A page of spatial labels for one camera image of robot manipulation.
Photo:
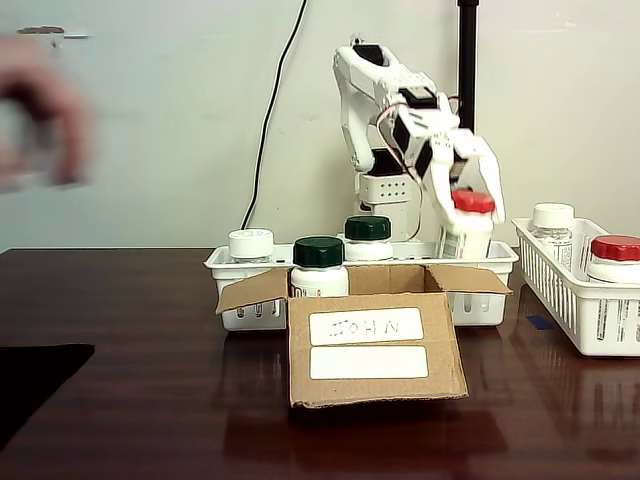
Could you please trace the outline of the person's bare hand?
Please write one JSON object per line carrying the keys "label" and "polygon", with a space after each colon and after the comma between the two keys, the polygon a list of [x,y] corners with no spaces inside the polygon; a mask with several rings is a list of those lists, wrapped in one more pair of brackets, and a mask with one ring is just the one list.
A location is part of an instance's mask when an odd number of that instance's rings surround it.
{"label": "person's bare hand", "polygon": [[1,36],[1,101],[24,112],[36,131],[56,132],[61,152],[50,174],[53,185],[83,181],[91,147],[89,109],[71,79],[56,68],[51,50],[36,38]]}

